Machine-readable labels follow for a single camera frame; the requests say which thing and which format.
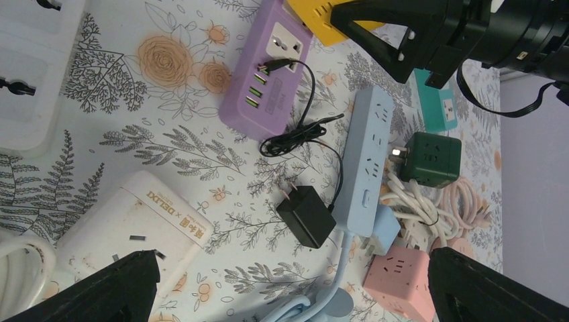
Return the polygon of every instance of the blue power strip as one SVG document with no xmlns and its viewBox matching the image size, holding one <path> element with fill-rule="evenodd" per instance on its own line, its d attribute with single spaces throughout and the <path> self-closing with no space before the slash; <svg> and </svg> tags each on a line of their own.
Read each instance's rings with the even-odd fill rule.
<svg viewBox="0 0 569 322">
<path fill-rule="evenodd" d="M 439 133 L 454 129 L 458 126 L 458 120 L 452 89 L 448 83 L 442 89 L 425 85 L 429 75 L 428 70 L 415 69 L 425 130 L 428 133 Z"/>
<path fill-rule="evenodd" d="M 356 94 L 344 151 L 344 185 L 332 216 L 340 229 L 370 237 L 387 157 L 393 99 L 378 86 Z"/>
</svg>

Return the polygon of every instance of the purple power strip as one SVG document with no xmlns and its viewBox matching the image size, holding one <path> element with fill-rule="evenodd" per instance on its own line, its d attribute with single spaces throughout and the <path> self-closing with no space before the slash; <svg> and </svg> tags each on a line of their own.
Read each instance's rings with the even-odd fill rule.
<svg viewBox="0 0 569 322">
<path fill-rule="evenodd" d="M 219 108 L 219 118 L 224 124 L 257 141 L 285 131 L 302 77 L 300 64 L 269 75 L 258 71 L 257 66 L 275 58 L 305 61 L 312 38 L 312 33 L 286 12 L 282 4 L 283 0 L 263 0 Z M 295 40 L 281 36 L 288 33 Z"/>
</svg>

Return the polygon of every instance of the green usb port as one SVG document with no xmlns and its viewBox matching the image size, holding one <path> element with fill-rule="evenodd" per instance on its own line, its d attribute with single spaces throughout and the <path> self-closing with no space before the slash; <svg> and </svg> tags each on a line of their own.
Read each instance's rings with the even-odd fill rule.
<svg viewBox="0 0 569 322">
<path fill-rule="evenodd" d="M 260 91 L 257 91 L 253 87 L 249 87 L 249 93 L 252 93 L 253 95 L 257 96 L 258 98 L 261 98 L 261 96 L 263 96 L 263 94 Z"/>
<path fill-rule="evenodd" d="M 257 74 L 255 74 L 255 79 L 256 79 L 259 83 L 261 83 L 261 84 L 263 84 L 263 85 L 266 84 L 266 79 L 265 79 L 265 78 L 262 78 L 261 76 L 259 76 L 259 75 L 257 75 Z"/>
<path fill-rule="evenodd" d="M 249 105 L 253 106 L 254 108 L 259 108 L 259 103 L 255 102 L 255 100 L 249 96 L 245 98 L 245 102 L 247 102 Z"/>
</svg>

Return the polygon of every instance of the table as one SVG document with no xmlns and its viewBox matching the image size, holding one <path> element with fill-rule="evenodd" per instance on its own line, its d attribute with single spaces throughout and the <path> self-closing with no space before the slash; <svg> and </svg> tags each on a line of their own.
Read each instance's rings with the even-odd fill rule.
<svg viewBox="0 0 569 322">
<path fill-rule="evenodd" d="M 55 243 L 115 178 L 146 169 L 215 224 L 209 245 L 151 321 L 258 321 L 270 310 L 266 303 L 329 284 L 341 236 L 333 233 L 319 250 L 304 248 L 274 208 L 290 181 L 312 184 L 329 201 L 337 160 L 310 145 L 265 160 L 257 142 L 217 118 L 258 6 L 256 0 L 92 1 L 62 89 L 50 151 L 33 160 L 0 155 L 0 174 L 15 174 L 17 188 L 16 196 L 6 193 L 14 183 L 0 176 L 0 225 Z M 403 36 L 401 28 L 389 25 L 376 33 L 390 42 Z M 343 146 L 355 92 L 374 84 L 395 101 L 393 144 L 404 144 L 423 128 L 414 76 L 404 85 L 394 82 L 351 41 L 326 48 L 313 39 L 310 47 L 307 63 L 317 92 L 309 118 L 347 115 L 329 124 L 327 143 Z M 157 67 L 163 58 L 173 59 L 172 68 Z M 497 71 L 467 62 L 465 75 L 486 106 L 499 108 Z M 500 121 L 467 104 L 456 83 L 451 85 L 459 127 L 447 135 L 462 140 L 462 175 L 474 182 L 494 216 L 489 229 L 476 229 L 468 238 L 476 259 L 501 271 Z M 305 74 L 296 114 L 308 95 Z M 180 148 L 172 138 L 176 133 L 201 148 Z M 356 303 L 352 321 L 406 321 L 364 292 L 370 258 L 360 244 L 354 240 L 342 284 Z M 46 297 L 74 282 L 57 271 Z"/>
</svg>

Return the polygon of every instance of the teal power strip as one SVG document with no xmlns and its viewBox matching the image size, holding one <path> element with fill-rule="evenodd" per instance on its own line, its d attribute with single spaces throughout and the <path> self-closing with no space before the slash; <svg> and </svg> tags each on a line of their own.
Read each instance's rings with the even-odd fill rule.
<svg viewBox="0 0 569 322">
<path fill-rule="evenodd" d="M 448 83 L 442 89 L 425 85 L 429 74 L 428 70 L 415 69 L 425 131 L 439 133 L 454 129 L 458 126 L 458 120 L 452 89 Z"/>
</svg>

